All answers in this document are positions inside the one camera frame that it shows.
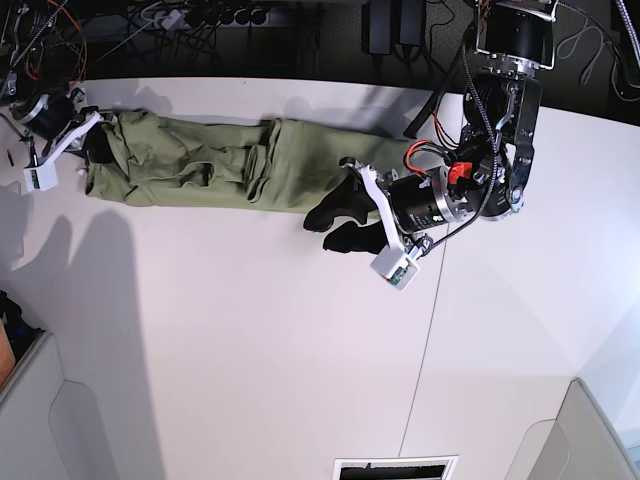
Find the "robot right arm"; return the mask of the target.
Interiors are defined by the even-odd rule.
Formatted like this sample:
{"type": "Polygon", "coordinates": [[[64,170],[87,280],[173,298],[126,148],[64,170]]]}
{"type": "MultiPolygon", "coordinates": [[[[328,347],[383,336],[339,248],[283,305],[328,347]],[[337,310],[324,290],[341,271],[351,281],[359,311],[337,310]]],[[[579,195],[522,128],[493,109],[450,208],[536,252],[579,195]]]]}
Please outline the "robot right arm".
{"type": "Polygon", "coordinates": [[[89,44],[116,34],[114,17],[127,1],[3,1],[1,3],[1,119],[39,167],[62,152],[85,154],[89,129],[109,118],[86,100],[81,83],[89,69],[89,44]],[[107,19],[104,33],[89,23],[107,19]]]}

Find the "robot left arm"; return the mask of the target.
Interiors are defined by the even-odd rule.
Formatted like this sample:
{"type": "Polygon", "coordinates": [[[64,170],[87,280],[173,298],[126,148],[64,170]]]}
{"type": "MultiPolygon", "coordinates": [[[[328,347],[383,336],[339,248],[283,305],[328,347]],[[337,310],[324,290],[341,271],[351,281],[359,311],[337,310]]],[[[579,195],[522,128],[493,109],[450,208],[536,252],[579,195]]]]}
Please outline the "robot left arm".
{"type": "Polygon", "coordinates": [[[378,254],[397,239],[402,252],[421,257],[437,245],[431,228],[454,223],[463,230],[522,208],[543,93],[535,74],[554,66],[557,4],[473,5],[474,19],[446,77],[404,131],[411,141],[402,157],[405,175],[343,157],[347,177],[306,215],[305,230],[326,233],[324,249],[378,254]],[[466,79],[465,123],[453,140],[437,109],[457,72],[466,79]],[[434,122],[437,142],[418,137],[427,121],[434,122]]]}

